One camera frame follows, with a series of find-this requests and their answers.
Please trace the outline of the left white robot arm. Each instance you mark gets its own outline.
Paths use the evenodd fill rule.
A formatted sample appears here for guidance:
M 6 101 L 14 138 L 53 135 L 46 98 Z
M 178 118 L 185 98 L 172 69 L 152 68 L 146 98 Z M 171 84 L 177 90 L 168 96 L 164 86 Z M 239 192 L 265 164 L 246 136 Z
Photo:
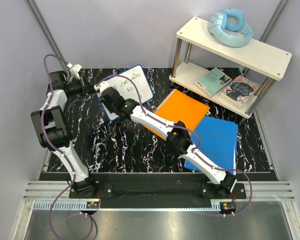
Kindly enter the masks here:
M 74 149 L 74 138 L 63 110 L 70 96 L 88 96 L 95 90 L 81 75 L 67 75 L 61 70 L 50 73 L 49 77 L 52 83 L 47 88 L 47 100 L 42 108 L 31 113 L 36 135 L 40 145 L 56 155 L 68 171 L 71 191 L 92 198 L 98 186 Z

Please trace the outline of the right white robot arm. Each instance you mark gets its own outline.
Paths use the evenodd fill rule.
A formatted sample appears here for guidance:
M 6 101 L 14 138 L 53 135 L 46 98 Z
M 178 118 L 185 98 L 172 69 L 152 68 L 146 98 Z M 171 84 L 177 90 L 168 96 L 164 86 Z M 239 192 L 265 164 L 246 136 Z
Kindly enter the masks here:
M 218 195 L 228 198 L 235 192 L 237 178 L 231 169 L 223 169 L 209 159 L 199 150 L 200 139 L 197 134 L 188 129 L 181 121 L 174 123 L 159 117 L 146 110 L 140 102 L 131 98 L 124 99 L 120 93 L 111 86 L 100 87 L 100 99 L 106 109 L 115 113 L 123 120 L 142 124 L 160 134 L 172 146 L 174 153 L 193 163 L 208 179 L 217 185 Z M 198 144 L 195 145 L 191 136 L 195 136 Z

